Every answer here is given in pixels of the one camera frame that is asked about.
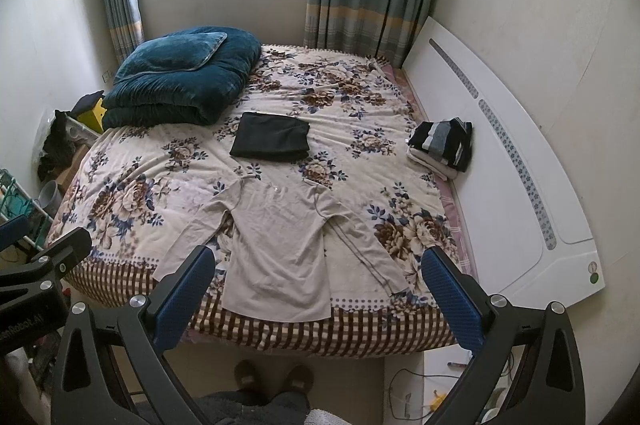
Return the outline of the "beige long-sleeve shirt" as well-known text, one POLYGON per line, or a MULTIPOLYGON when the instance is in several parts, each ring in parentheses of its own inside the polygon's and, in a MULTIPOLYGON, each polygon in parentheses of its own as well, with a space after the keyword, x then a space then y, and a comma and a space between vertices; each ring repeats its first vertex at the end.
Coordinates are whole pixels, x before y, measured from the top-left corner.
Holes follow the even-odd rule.
POLYGON ((230 261, 221 304, 244 317, 280 323, 331 315, 324 228, 331 228, 390 296, 408 291, 397 263, 364 221, 324 186, 304 180, 277 186, 241 178, 203 205, 171 243, 154 271, 172 275, 195 246, 216 237, 230 218, 231 237, 220 241, 230 261))

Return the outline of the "dark clothes pile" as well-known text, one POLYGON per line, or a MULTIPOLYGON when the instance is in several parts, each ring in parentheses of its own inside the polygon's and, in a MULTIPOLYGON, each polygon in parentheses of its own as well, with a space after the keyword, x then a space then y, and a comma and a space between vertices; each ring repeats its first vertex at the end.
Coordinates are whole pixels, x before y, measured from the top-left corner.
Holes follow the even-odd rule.
POLYGON ((76 148, 73 141, 67 138, 66 122, 66 114, 55 110, 39 157, 37 177, 40 182, 52 179, 73 163, 76 148))

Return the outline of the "striped folded clothes stack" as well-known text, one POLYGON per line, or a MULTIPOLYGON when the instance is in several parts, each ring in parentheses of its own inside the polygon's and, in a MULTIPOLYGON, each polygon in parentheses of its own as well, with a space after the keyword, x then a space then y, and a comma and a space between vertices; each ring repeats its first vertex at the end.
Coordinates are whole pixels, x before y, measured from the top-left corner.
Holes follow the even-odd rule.
POLYGON ((459 117, 420 122, 407 140, 407 155, 442 180, 454 180, 471 163, 472 143, 472 122, 459 117))

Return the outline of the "green metal rack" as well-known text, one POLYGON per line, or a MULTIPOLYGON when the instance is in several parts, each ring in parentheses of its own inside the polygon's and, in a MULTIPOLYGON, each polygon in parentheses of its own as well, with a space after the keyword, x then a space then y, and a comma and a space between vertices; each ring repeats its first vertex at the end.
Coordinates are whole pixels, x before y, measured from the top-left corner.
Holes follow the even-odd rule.
POLYGON ((42 251, 52 221, 12 174, 1 169, 1 244, 24 242, 42 251))

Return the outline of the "grey plastic bucket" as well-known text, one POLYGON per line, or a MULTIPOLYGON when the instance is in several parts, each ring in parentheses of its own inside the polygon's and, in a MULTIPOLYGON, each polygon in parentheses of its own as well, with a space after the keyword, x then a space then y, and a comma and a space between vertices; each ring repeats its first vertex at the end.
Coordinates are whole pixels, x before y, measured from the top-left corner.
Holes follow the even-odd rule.
POLYGON ((58 182, 50 180, 45 183, 37 197, 39 207, 50 217, 54 217, 62 203, 63 194, 58 182))

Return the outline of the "white bed headboard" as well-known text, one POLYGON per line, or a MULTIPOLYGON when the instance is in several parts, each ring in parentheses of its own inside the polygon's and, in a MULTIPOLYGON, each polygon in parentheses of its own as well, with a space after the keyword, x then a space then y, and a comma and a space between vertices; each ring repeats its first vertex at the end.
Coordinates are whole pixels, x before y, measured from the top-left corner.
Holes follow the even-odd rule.
POLYGON ((473 126, 472 158, 454 179, 478 283, 523 307, 566 307, 602 291, 600 256, 558 156, 494 72, 434 18, 402 67, 431 122, 473 126))

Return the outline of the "floral bed sheet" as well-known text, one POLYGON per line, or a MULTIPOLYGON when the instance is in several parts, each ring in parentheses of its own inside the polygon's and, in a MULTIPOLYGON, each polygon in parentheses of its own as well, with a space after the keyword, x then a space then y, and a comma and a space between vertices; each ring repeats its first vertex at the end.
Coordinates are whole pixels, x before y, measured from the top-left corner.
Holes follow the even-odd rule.
POLYGON ((410 355, 451 345, 454 336, 421 278, 420 258, 436 245, 469 271, 470 256, 449 185, 407 155, 416 113, 405 89, 389 67, 372 59, 267 46, 216 124, 105 131, 70 182, 49 234, 56 240, 82 228, 91 235, 91 253, 67 275, 68 283, 106 307, 125 304, 154 287, 154 270, 179 232, 236 179, 311 181, 366 224, 405 273, 408 294, 388 297, 328 231, 329 318, 276 323, 243 317, 222 305, 230 256, 217 249, 218 270, 191 320, 190 336, 317 357, 410 355), (291 163, 232 156, 247 112, 306 122, 308 155, 291 163))

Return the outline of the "yellow box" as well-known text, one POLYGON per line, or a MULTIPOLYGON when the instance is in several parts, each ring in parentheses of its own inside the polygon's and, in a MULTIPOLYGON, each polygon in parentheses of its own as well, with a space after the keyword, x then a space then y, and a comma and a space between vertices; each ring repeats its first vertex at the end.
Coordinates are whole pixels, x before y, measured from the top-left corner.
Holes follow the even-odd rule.
POLYGON ((100 98, 90 110, 81 115, 81 122, 94 132, 102 133, 104 131, 103 119, 105 113, 106 108, 103 106, 103 99, 100 98))

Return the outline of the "teal folded quilt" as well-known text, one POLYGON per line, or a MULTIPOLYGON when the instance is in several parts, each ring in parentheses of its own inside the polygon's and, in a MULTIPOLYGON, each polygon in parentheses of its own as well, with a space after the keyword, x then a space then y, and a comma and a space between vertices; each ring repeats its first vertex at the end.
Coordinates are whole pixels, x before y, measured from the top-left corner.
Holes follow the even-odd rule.
POLYGON ((198 70, 114 79, 103 99, 103 127, 215 124, 247 85, 262 44, 252 33, 234 27, 198 26, 171 34, 206 32, 225 33, 228 38, 198 70))

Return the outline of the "folded black garment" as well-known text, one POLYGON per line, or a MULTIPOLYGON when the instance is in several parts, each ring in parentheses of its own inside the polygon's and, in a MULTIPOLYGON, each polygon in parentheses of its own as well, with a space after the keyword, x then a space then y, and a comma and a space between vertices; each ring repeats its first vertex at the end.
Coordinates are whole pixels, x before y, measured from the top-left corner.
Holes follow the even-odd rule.
POLYGON ((291 163, 308 155, 308 122, 265 113, 242 114, 230 154, 291 163))

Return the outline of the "teal velvet pillow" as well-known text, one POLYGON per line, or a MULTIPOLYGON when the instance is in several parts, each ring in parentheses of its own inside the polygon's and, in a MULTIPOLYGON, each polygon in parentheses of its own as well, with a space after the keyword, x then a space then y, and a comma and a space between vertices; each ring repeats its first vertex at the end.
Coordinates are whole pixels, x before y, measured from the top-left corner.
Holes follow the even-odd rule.
POLYGON ((204 66, 227 40, 221 32, 171 34, 145 41, 127 56, 115 81, 144 74, 191 72, 204 66))

